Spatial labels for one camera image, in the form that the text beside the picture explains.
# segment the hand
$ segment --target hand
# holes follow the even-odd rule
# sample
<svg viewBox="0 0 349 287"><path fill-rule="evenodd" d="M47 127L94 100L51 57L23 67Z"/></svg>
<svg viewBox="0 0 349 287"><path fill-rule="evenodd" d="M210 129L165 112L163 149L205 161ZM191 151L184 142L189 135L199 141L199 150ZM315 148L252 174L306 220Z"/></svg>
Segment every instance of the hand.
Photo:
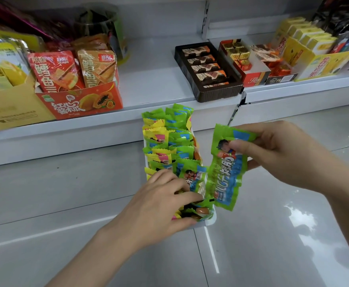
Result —
<svg viewBox="0 0 349 287"><path fill-rule="evenodd" d="M254 132L253 142L233 140L229 146L253 158L248 170L263 166L280 181L323 194L341 188L349 168L296 125L286 121L237 126Z"/></svg>
<svg viewBox="0 0 349 287"><path fill-rule="evenodd" d="M185 192L175 194L180 189ZM163 169L152 175L124 210L100 232L105 232L105 237L109 230L120 234L137 251L196 224L190 217L177 220L172 217L181 206L201 200L202 195L191 192L184 179Z"/></svg>

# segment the left hand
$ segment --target left hand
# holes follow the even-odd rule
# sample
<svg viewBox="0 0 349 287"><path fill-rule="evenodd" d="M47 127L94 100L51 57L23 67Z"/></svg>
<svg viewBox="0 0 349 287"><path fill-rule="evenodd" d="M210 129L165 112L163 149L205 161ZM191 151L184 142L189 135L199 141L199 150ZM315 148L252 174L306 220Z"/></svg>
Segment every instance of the left hand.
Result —
<svg viewBox="0 0 349 287"><path fill-rule="evenodd" d="M174 194L180 189L185 192ZM116 232L137 251L195 225L197 221L193 218L172 220L172 217L181 206L201 200L202 195L191 192L184 179L162 169L153 174L124 210L100 231Z"/></svg>

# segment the glossy floor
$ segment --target glossy floor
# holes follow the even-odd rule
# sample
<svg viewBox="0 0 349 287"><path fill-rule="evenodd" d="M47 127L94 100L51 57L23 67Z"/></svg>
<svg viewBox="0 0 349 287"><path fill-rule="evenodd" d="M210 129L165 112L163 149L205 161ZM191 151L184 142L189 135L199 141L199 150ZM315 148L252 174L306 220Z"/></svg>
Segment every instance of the glossy floor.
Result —
<svg viewBox="0 0 349 287"><path fill-rule="evenodd" d="M349 163L349 106L289 117ZM205 164L213 130L196 132ZM0 166L0 287L43 286L144 181L142 142ZM349 287L349 247L322 195L263 168L233 212L134 255L109 286Z"/></svg>

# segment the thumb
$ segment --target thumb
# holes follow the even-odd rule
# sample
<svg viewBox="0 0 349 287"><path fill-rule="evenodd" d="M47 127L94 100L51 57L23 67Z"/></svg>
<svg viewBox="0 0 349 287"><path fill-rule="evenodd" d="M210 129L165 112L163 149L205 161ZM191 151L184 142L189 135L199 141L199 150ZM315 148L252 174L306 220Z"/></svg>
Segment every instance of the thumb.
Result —
<svg viewBox="0 0 349 287"><path fill-rule="evenodd" d="M178 231L186 230L188 227L195 225L197 221L191 217L179 218L172 220L168 229L168 236L171 236Z"/></svg>
<svg viewBox="0 0 349 287"><path fill-rule="evenodd" d="M253 158L255 161L257 161L261 165L263 164L264 161L266 161L266 158L271 154L269 150L259 147L254 143L244 141L244 140L239 140L239 139L230 141L229 146L233 150Z"/></svg>

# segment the yellow cardboard display box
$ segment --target yellow cardboard display box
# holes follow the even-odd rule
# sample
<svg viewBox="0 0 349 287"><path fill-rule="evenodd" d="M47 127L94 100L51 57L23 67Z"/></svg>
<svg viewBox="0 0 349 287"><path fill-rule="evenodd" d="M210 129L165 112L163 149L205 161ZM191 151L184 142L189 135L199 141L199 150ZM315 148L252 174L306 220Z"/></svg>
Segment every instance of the yellow cardboard display box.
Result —
<svg viewBox="0 0 349 287"><path fill-rule="evenodd" d="M55 120L34 93L30 75L19 86L0 91L0 130Z"/></svg>
<svg viewBox="0 0 349 287"><path fill-rule="evenodd" d="M292 66L291 73L298 73L295 82L334 75L349 61L349 51L316 55L281 29L270 45Z"/></svg>

